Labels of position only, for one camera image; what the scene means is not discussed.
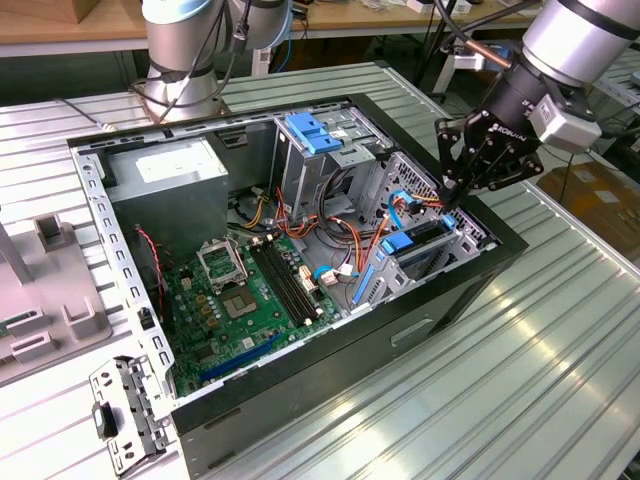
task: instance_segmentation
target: ram slot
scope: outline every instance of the ram slot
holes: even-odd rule
[[[303,326],[306,319],[317,318],[313,305],[272,244],[256,248],[252,256],[296,327]]]

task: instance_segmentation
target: blue drive bay latch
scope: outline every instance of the blue drive bay latch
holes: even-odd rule
[[[333,138],[324,125],[310,113],[287,115],[287,126],[312,155],[342,148],[342,142]]]

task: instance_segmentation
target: aluminum workbench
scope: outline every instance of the aluminum workbench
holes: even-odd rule
[[[435,153],[432,102],[374,64],[233,80],[238,112],[367,93]],[[79,100],[118,128],[127,93]],[[0,478],[111,479],[87,377],[136,353],[64,139],[96,128],[53,102],[0,108],[0,220],[75,226],[113,336],[0,389]],[[212,479],[616,478],[640,449],[640,272],[528,183],[483,200],[530,247],[455,325],[239,453]],[[170,452],[137,479],[183,479]]]
[[[593,85],[623,106],[633,105],[640,102],[640,86],[631,82],[634,72],[640,72],[640,52],[628,49]],[[633,111],[640,114],[640,105]]]

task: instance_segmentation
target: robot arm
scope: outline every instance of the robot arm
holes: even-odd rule
[[[467,39],[468,48],[505,69],[470,115],[436,122],[445,205],[455,206],[471,189],[498,190],[541,173],[535,152],[542,143],[572,153],[593,144],[602,131],[584,87],[638,35],[638,0],[548,0],[522,51],[509,59]],[[462,138],[454,158],[452,147]]]
[[[155,79],[147,80],[144,88],[150,113],[161,117],[178,92],[169,120],[218,113],[221,102],[209,101],[218,86],[213,53],[239,54],[279,44],[289,32],[291,4],[292,0],[144,0],[148,77]],[[199,58],[195,70],[183,84],[195,58]]]

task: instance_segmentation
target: sticker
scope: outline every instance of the sticker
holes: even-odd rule
[[[604,203],[616,203],[620,201],[618,197],[616,197],[609,190],[598,190],[595,193],[600,197],[600,200],[602,200]]]
[[[253,348],[253,347],[256,346],[256,344],[253,343],[253,340],[251,340],[251,337],[247,337],[247,338],[242,339],[242,345],[247,350],[249,350],[250,348]]]
[[[145,183],[200,172],[203,176],[215,175],[215,163],[203,152],[199,143],[181,146],[169,152],[140,157],[136,167]]]
[[[597,180],[591,172],[587,172],[586,170],[576,170],[573,173],[584,183],[595,182]]]
[[[333,138],[347,138],[349,136],[347,132],[345,132],[341,128],[338,130],[334,130],[333,132],[329,132],[329,135],[331,135]]]
[[[542,113],[542,116],[547,123],[551,121],[551,118],[553,118],[551,110],[549,110],[549,107],[544,103],[540,104],[540,113]]]

